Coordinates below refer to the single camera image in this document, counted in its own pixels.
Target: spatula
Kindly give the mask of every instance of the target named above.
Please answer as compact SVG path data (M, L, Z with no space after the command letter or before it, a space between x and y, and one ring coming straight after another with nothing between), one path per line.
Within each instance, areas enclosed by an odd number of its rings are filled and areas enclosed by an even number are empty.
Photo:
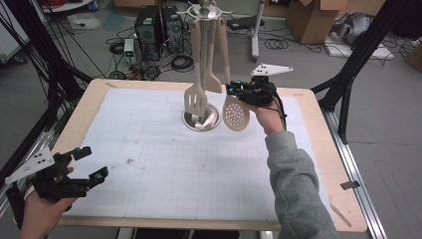
M207 74L205 79L205 90L213 93L221 94L221 82L212 73L212 61L214 55L214 40L215 40L215 27L217 20L209 21L209 37L208 37L208 60L207 60Z
M195 82L193 86L188 88L184 93L185 111L187 113L203 117L207 110L208 99L204 90L201 87L201 72L200 72L200 41L201 32L198 21L193 20L190 29L190 36L192 41L192 56L195 71Z
M226 83L230 84L230 66L229 66L229 49L227 44L226 25L223 18L217 20L217 34L220 43L220 51L223 55L224 75ZM233 131L241 131L249 123L249 110L245 108L242 102L235 97L226 95L226 101L223 106L223 121L226 126Z

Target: metal stand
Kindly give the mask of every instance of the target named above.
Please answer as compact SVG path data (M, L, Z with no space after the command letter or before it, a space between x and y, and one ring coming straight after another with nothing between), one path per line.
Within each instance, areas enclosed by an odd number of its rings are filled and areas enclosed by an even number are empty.
M347 143L346 126L353 81L410 1L387 0L341 71L334 78L312 88L315 94L328 89L323 99L319 100L320 107L327 112L334 112L335 105L342 99L338 133L343 143Z
M198 5L192 5L185 12L179 14L189 14L192 18L199 21L201 29L201 49L200 49L200 80L201 87L206 90L207 75L207 53L208 53L208 29L210 21L217 21L221 14L227 13L221 11L209 0L200 0ZM206 131L216 127L220 121L220 113L214 106L208 104L203 117L183 112L182 120L187 127L196 131Z
M252 58L257 63L260 57L260 46L258 45L258 32L260 31L261 18L263 16L265 0L260 0L260 6L258 7L257 19L255 22L254 33L252 34Z

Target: power supply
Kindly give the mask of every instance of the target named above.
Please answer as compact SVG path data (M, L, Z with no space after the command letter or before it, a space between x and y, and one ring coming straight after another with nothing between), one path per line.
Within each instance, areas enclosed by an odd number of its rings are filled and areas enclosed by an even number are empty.
M168 53L184 52L183 22L182 18L177 14L177 7L163 6L161 15Z
M134 52L134 40L125 39L124 40L124 56L128 65L133 66L136 64L136 55Z

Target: human hand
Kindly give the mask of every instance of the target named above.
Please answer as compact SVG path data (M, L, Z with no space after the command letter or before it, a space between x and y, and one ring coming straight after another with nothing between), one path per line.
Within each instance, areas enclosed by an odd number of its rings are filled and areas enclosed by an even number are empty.
M274 101L272 101L267 108L259 108L249 104L245 104L245 106L247 109L255 113L258 122L264 128L264 133L266 135L285 131L277 105Z
M62 198L58 202L40 198L36 190L25 200L25 214L20 239L45 239L56 227L62 214L77 198Z

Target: sleeve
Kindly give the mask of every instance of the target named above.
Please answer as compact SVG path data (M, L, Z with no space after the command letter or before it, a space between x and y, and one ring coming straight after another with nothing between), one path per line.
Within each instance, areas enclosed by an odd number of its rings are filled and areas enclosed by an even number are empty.
M282 225L279 238L338 238L318 194L314 164L298 149L289 131L266 137L270 181L276 195L276 213Z

